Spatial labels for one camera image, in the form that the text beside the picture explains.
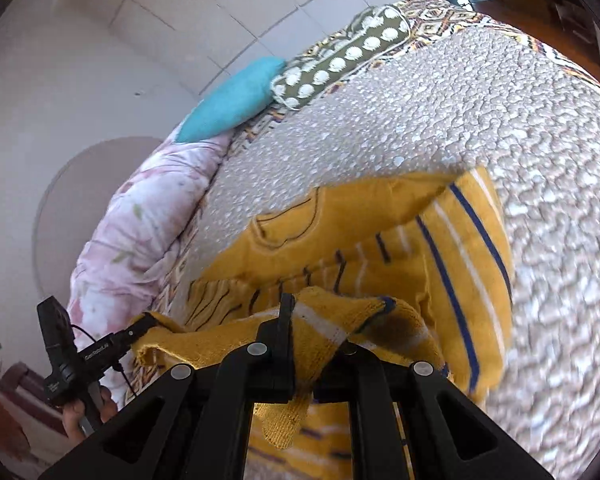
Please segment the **person left hand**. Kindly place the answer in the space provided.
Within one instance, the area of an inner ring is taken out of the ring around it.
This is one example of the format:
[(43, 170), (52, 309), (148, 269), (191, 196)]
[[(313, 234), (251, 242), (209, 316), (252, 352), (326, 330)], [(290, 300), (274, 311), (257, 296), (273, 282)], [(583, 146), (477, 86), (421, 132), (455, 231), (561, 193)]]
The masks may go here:
[[(117, 414), (118, 407), (114, 403), (114, 400), (112, 400), (112, 395), (108, 388), (100, 388), (100, 397), (102, 398), (102, 407), (99, 411), (100, 419), (106, 424), (109, 419), (112, 419)], [(80, 399), (68, 403), (62, 408), (62, 424), (64, 425), (69, 441), (73, 445), (78, 445), (86, 438), (80, 425), (80, 421), (84, 416), (85, 406)]]

